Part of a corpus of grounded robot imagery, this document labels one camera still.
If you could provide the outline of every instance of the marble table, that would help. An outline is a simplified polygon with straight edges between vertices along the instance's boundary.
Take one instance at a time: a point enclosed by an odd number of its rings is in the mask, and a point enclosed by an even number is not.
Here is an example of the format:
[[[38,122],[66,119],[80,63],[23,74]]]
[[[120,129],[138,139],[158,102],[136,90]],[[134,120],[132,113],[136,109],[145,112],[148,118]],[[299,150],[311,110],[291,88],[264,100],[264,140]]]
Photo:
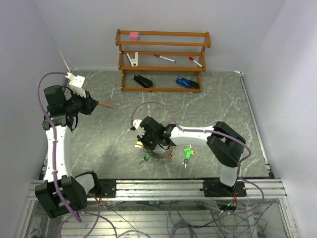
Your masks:
[[[192,73],[130,72],[126,85],[137,87],[133,74],[151,79],[155,85],[175,86],[177,76],[195,79]],[[175,113],[183,126],[214,125],[226,122],[247,141],[252,150],[241,170],[244,177],[268,175],[255,125],[238,74],[234,72],[205,72],[201,93],[121,92],[120,71],[75,71],[87,78],[85,89],[92,98],[111,104],[114,109],[96,107],[92,115],[79,115],[72,137],[73,175],[95,171],[100,179],[176,179],[218,177],[221,165],[208,147],[193,146],[196,154],[184,169],[183,149],[177,146],[172,159],[150,159],[139,164],[145,156],[143,149],[134,146],[136,132],[130,130],[131,112],[146,101],[160,101]],[[160,105],[142,106],[135,119],[146,116],[167,125],[172,123],[168,111]]]

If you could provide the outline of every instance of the white wall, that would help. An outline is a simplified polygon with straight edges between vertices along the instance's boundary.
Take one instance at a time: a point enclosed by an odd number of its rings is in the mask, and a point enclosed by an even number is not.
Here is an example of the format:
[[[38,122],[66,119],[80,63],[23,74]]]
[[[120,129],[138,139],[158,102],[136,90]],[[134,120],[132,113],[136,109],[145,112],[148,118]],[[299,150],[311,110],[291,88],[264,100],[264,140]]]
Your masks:
[[[245,85],[302,237],[316,237],[317,1],[286,1],[245,72]]]
[[[0,1],[1,238],[14,236],[27,190],[46,154],[36,87],[50,71],[66,67],[33,1]],[[52,76],[43,87],[64,82]]]
[[[244,71],[285,0],[35,0],[67,64],[117,70],[117,29],[211,34],[208,70]]]

